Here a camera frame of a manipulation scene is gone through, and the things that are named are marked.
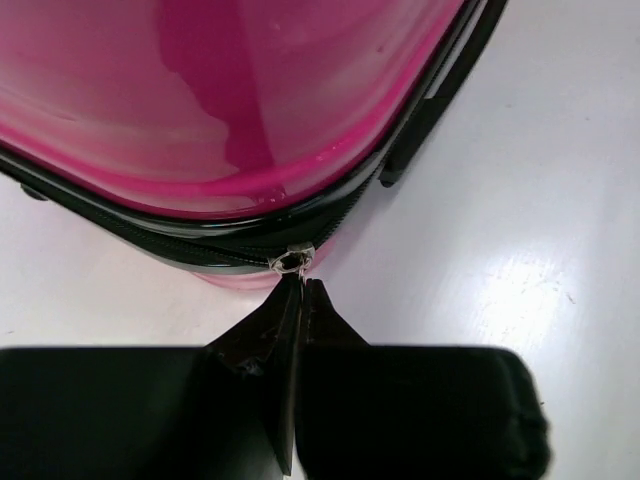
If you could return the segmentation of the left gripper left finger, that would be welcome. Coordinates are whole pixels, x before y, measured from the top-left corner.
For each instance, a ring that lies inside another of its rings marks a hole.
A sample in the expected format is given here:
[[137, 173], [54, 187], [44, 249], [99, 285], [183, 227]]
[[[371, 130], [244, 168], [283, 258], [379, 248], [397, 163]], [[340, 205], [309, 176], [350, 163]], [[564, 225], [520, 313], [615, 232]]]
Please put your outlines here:
[[5, 479], [281, 479], [303, 283], [205, 346], [1, 352]]

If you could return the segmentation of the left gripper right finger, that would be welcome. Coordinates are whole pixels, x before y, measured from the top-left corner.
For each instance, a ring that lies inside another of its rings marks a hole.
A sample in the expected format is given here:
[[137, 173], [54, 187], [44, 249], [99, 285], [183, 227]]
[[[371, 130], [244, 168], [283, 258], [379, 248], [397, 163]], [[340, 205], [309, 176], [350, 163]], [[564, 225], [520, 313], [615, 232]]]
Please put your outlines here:
[[309, 479], [539, 479], [550, 462], [519, 356], [371, 345], [319, 280], [304, 291], [295, 437]]

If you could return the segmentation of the pink hard-shell suitcase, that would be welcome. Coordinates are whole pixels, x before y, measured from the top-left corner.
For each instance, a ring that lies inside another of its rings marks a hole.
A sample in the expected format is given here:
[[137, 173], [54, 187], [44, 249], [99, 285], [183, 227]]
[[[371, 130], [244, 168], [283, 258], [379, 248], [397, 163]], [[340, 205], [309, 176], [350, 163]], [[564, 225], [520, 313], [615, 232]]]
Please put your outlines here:
[[129, 245], [258, 287], [398, 183], [502, 1], [5, 1], [1, 171]]

